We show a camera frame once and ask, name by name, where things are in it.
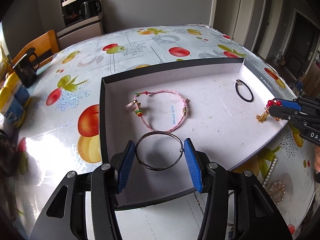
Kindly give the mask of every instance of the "table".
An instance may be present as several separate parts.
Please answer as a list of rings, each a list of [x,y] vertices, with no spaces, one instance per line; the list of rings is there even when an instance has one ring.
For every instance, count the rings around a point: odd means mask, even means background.
[[[168,47],[180,49],[168,52]],[[39,75],[19,133],[19,141],[26,142],[27,153],[25,168],[15,177],[15,195],[17,220],[21,220],[26,236],[68,171],[81,174],[101,164],[99,135],[83,138],[78,132],[78,119],[88,107],[99,111],[102,77],[149,65],[208,57],[243,57],[262,74],[262,82],[267,86],[276,89],[284,99],[295,98],[269,65],[228,36],[202,25],[129,29],[80,42],[56,54]],[[278,158],[270,181],[286,183],[287,192],[278,207],[287,224],[295,229],[314,196],[313,145],[297,136],[287,125],[261,150],[264,156],[274,154]],[[247,162],[261,181],[270,166],[267,159],[258,155]],[[191,193],[151,207],[117,211],[116,215],[124,239],[195,239],[205,201],[206,195]],[[89,222],[90,212],[86,215]],[[175,221],[179,221],[178,226],[174,226]],[[93,239],[90,223],[87,231],[89,239]]]

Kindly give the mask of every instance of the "black pitcher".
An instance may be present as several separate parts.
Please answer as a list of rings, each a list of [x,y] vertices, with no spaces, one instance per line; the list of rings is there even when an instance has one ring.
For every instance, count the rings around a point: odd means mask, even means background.
[[[26,53],[18,60],[18,62],[12,67],[14,72],[20,78],[22,84],[28,88],[37,78],[37,70],[39,67],[39,60],[37,55],[35,54],[35,48],[30,48],[26,51]],[[30,57],[34,55],[36,57],[37,66],[33,68],[32,63],[30,61]]]

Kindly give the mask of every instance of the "yellow and blue container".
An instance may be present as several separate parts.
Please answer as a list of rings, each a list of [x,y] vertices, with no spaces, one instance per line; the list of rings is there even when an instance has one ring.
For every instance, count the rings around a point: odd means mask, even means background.
[[[26,117],[26,111],[7,87],[0,89],[0,113],[16,128],[22,125]]]
[[[12,73],[4,82],[4,87],[8,88],[10,93],[16,98],[16,100],[26,108],[30,101],[31,96],[28,90],[22,85],[21,80],[16,73]]]

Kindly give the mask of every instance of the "yellow lid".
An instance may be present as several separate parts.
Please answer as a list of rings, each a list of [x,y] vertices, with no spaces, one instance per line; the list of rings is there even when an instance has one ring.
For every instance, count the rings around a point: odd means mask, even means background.
[[[10,92],[12,92],[17,85],[17,82],[20,79],[18,78],[17,74],[13,72],[4,82],[4,87],[8,88]]]
[[[11,96],[10,90],[6,87],[0,89],[0,111]]]

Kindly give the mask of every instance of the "human hand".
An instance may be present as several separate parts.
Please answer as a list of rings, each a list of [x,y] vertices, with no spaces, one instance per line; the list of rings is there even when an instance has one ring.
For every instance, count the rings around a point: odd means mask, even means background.
[[[315,148],[315,169],[317,172],[320,172],[320,147],[316,146]]]

